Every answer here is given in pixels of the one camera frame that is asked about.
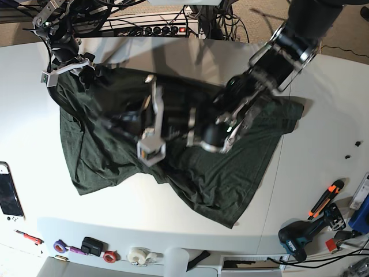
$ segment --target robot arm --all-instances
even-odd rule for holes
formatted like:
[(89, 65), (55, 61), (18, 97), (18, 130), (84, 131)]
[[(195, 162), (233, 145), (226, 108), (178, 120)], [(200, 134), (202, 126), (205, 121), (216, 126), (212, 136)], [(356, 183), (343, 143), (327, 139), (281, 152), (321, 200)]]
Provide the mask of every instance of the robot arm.
[[(43, 9), (33, 23), (38, 29), (36, 33), (47, 39), (52, 53), (62, 66), (69, 66), (74, 74), (79, 75), (83, 71), (81, 65), (90, 68), (93, 68), (93, 65), (91, 59), (90, 63), (86, 62), (86, 55), (78, 55), (76, 40), (78, 34), (71, 30), (68, 17), (71, 5), (86, 9), (88, 7), (86, 5), (91, 2), (69, 0), (64, 14), (49, 25), (51, 28), (45, 28), (46, 21), (52, 17), (50, 13), (64, 1), (50, 0), (45, 7), (46, 10)], [(133, 111), (129, 111), (129, 114), (123, 112), (107, 118), (107, 128), (112, 130), (121, 128), (120, 133), (123, 136), (134, 138), (138, 158), (148, 166), (164, 159), (165, 142), (178, 136), (187, 138), (188, 147), (198, 145), (209, 152), (227, 153), (235, 142), (244, 136), (264, 104), (288, 86), (289, 83), (285, 83), (291, 73), (300, 73), (316, 56), (321, 38), (332, 26), (344, 5), (364, 3), (369, 3), (369, 0), (291, 0), (288, 19), (250, 59), (249, 69), (231, 78), (210, 104), (201, 107), (201, 111), (196, 107), (186, 107), (181, 113), (173, 115), (180, 118), (171, 117), (171, 120), (167, 120), (168, 117), (163, 116), (163, 113), (168, 105), (173, 105), (173, 101), (168, 104), (165, 98), (171, 93), (168, 91), (157, 93), (161, 92), (162, 87), (157, 87), (155, 78), (151, 78), (152, 93), (142, 99), (141, 105), (137, 105), (142, 108), (135, 111), (135, 117), (130, 115)], [(56, 85), (58, 74), (66, 71), (65, 68), (58, 70), (44, 72), (43, 81), (48, 87)], [(171, 99), (173, 97), (177, 97), (175, 92), (170, 95)], [(146, 122), (142, 122), (139, 132), (133, 134), (127, 130), (137, 128), (129, 127), (129, 118), (150, 118), (151, 121), (147, 122), (146, 119)], [(170, 122), (188, 122), (188, 124), (172, 128)]]

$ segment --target red screwdriver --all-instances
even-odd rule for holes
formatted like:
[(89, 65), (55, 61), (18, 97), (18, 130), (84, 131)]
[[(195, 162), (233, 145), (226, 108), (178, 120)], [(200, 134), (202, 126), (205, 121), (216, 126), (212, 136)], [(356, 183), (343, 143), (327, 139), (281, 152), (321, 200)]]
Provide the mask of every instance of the red screwdriver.
[(36, 245), (40, 245), (42, 244), (42, 240), (40, 240), (39, 238), (35, 238), (31, 235), (27, 235), (26, 233), (23, 233), (21, 231), (18, 231), (18, 230), (15, 230), (15, 232), (17, 232), (18, 234), (21, 234), (23, 235), (23, 237), (27, 238), (27, 239), (30, 239), (31, 241), (33, 241)]

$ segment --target metal bracket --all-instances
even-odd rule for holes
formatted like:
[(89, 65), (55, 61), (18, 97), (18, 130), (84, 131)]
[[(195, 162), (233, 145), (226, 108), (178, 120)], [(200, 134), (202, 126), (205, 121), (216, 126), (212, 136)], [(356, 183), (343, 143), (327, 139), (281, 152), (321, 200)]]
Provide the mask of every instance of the metal bracket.
[(41, 27), (42, 24), (48, 20), (50, 15), (52, 15), (57, 8), (61, 7), (64, 2), (65, 0), (50, 0), (42, 11), (33, 19), (33, 26)]
[(137, 143), (137, 158), (148, 167), (153, 166), (165, 158), (165, 141), (161, 138), (163, 125), (164, 102), (163, 88), (156, 85), (156, 76), (149, 75), (146, 83), (151, 83), (151, 95), (155, 112), (155, 127), (151, 132), (146, 132), (145, 137)]
[(58, 84), (58, 78), (60, 74), (72, 70), (74, 71), (73, 73), (78, 75), (80, 70), (85, 66), (90, 66), (94, 68), (92, 66), (92, 62), (88, 58), (82, 58), (82, 61), (79, 63), (72, 63), (60, 69), (53, 70), (51, 73), (47, 71), (42, 71), (41, 83), (45, 83), (48, 88), (55, 87)]

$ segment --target white table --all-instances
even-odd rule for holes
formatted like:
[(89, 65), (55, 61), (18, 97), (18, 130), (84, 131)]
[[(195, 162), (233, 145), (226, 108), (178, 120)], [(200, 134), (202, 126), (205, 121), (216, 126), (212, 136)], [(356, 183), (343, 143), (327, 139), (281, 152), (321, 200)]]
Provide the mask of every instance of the white table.
[[(85, 39), (81, 46), (81, 52), (97, 55), (96, 62), (124, 61), (121, 66), (215, 84), (243, 72), (256, 49), (242, 43), (173, 38)], [(280, 141), (258, 191), (232, 230), (196, 214), (168, 184), (158, 185), (149, 175), (137, 174), (119, 186), (81, 197), (70, 181), (62, 152), (59, 107), (39, 83), (47, 64), (44, 45), (0, 48), (0, 61), (0, 111), (7, 118), (1, 125), (0, 160), (11, 166), (27, 217), (23, 230), (33, 235), (38, 219), (54, 217), (117, 227), (122, 234), (144, 231), (149, 236), (145, 241), (150, 240), (154, 250), (162, 249), (153, 233), (160, 232), (169, 233), (172, 245), (181, 247), (187, 244), (183, 238), (190, 236), (188, 248), (201, 244), (200, 249), (207, 246), (219, 252), (284, 253), (277, 239), (284, 223), (305, 219), (322, 192), (338, 178), (349, 178), (338, 199), (352, 195), (368, 171), (369, 67), (319, 55), (291, 88), (291, 96), (311, 100), (305, 115), (297, 129)], [(358, 140), (364, 141), (359, 148), (355, 146)], [(346, 160), (345, 155), (352, 157)], [(90, 205), (95, 201), (101, 205)], [(106, 203), (114, 212), (106, 211)], [(0, 243), (25, 249), (16, 234), (1, 232)], [(207, 241), (209, 236), (217, 239)], [(332, 234), (317, 241), (324, 242), (326, 237)], [(74, 239), (76, 242), (68, 243), (78, 246), (81, 240), (69, 238)], [(105, 241), (115, 243), (108, 237)], [(319, 246), (314, 249), (324, 250), (324, 245)], [(345, 260), (334, 270), (339, 272), (347, 265)]]

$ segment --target cordless drill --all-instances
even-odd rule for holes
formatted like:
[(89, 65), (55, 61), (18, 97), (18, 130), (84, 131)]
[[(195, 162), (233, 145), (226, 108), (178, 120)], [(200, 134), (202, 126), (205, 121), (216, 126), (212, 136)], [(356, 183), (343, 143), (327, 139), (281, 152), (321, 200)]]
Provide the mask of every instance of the cordless drill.
[(330, 226), (333, 231), (346, 228), (345, 221), (335, 203), (330, 204), (324, 214), (313, 222), (296, 221), (282, 228), (278, 232), (279, 241), (288, 254), (302, 263), (307, 257), (305, 245), (327, 226)]

